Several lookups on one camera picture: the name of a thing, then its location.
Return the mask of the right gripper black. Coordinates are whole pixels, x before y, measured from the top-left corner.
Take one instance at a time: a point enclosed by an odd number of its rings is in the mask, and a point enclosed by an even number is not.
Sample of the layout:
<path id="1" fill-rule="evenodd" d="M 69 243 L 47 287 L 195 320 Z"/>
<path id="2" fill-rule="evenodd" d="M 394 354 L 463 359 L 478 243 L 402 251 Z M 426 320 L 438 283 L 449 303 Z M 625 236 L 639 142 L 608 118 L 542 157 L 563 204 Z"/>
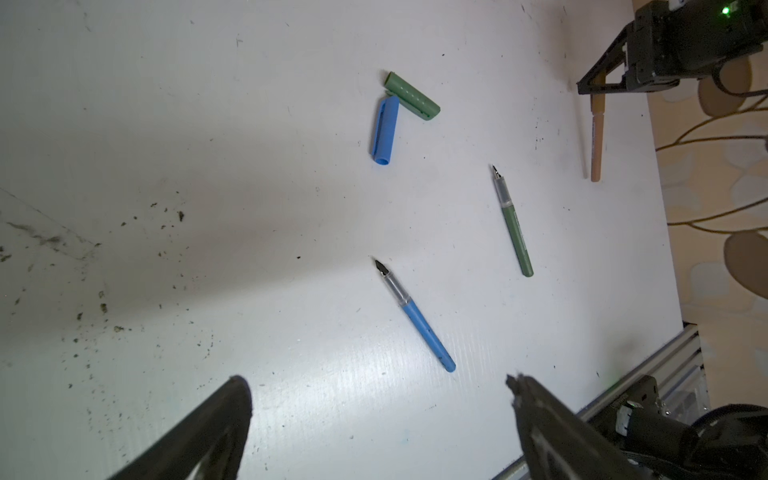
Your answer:
<path id="1" fill-rule="evenodd" d="M 579 95 L 666 90 L 758 53 L 767 41 L 767 3 L 688 1 L 672 10 L 665 1 L 652 1 L 636 12 L 630 28 L 630 33 L 628 26 L 621 30 L 577 82 Z M 622 65 L 626 71 L 621 80 L 607 83 L 607 76 Z"/>

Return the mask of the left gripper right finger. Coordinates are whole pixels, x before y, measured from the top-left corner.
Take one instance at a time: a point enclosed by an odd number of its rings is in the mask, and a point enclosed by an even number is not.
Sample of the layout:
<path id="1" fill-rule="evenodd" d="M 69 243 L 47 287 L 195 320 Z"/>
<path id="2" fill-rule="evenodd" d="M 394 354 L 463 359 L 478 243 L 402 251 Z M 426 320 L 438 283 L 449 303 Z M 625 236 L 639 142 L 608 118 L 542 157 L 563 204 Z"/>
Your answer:
<path id="1" fill-rule="evenodd" d="M 613 443 L 532 376 L 507 375 L 532 479 L 649 479 Z"/>

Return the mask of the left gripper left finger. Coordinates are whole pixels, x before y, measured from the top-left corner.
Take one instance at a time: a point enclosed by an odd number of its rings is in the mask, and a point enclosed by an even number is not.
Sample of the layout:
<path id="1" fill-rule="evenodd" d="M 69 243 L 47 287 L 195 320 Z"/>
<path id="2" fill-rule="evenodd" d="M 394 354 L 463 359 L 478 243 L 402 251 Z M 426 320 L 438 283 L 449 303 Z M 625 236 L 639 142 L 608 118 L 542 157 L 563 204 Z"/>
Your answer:
<path id="1" fill-rule="evenodd" d="M 247 381 L 230 377 L 114 479 L 235 479 L 252 417 Z"/>

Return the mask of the brown pen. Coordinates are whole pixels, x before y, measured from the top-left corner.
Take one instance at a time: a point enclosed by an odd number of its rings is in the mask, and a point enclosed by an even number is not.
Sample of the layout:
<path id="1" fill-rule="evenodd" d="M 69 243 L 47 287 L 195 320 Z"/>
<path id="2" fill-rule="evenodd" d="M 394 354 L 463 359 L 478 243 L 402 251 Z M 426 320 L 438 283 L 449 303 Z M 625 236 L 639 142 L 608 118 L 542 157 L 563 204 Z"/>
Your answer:
<path id="1" fill-rule="evenodd" d="M 592 113 L 592 152 L 590 179 L 592 182 L 599 182 L 601 180 L 605 105 L 606 100 L 604 94 L 593 94 L 590 97 L 590 107 Z"/>

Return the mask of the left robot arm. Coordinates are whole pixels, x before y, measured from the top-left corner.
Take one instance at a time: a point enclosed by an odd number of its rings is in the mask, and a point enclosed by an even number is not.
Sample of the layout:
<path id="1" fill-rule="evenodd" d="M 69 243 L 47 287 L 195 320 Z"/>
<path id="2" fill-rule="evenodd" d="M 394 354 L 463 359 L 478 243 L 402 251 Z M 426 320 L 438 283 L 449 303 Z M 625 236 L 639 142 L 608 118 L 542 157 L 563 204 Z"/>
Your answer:
<path id="1" fill-rule="evenodd" d="M 764 479 L 767 410 L 722 407 L 691 425 L 638 402 L 592 425 L 531 376 L 508 376 L 523 458 L 533 479 Z M 229 378 L 117 479 L 234 479 L 252 413 L 247 381 Z"/>

